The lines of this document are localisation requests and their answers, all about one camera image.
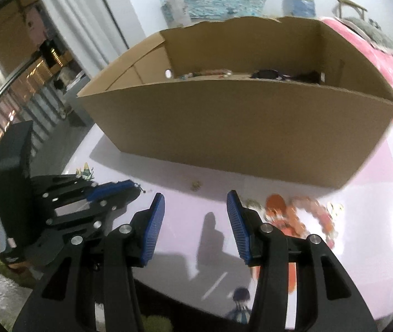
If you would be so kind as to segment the dark blue smart watch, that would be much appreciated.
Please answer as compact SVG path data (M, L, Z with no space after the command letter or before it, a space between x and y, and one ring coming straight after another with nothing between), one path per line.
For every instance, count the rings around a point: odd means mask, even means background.
M317 71L312 71L307 74L296 74L296 75L289 75L289 74L282 74L279 71L265 69L265 70L258 70L253 72L250 75L251 79L270 79L270 80L277 80L277 81L295 81L301 83L312 83L312 84L320 84L321 76Z

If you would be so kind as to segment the brown cardboard box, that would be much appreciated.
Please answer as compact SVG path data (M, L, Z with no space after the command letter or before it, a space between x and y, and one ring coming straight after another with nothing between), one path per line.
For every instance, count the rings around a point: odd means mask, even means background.
M320 84L251 79L317 71ZM78 94L121 151L339 188L393 120L393 89L324 22L241 17L163 30Z

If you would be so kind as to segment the white curtain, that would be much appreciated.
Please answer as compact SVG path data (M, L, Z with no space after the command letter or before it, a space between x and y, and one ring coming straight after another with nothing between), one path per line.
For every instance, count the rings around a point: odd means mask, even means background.
M83 71L93 78L127 50L106 0L41 0Z

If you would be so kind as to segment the water dispenser with blue bottle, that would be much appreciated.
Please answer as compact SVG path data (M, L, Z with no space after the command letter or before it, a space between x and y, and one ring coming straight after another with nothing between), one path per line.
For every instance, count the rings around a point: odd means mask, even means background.
M317 15L314 0L283 0L282 8L285 16L315 18Z

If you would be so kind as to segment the grey patterned pillow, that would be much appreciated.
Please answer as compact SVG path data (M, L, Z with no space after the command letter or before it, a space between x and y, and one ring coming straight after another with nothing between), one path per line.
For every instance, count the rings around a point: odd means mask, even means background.
M377 46L393 51L393 39L386 35L380 28L357 17L344 17L341 21L345 22L349 27L352 26L361 30Z

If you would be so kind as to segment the wooden chair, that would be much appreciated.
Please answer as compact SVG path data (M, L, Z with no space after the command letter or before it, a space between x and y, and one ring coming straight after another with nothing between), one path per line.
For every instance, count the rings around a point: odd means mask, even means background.
M366 7L352 0L337 0L332 12L340 19L344 19L344 17L357 17L360 20L365 20L368 10Z

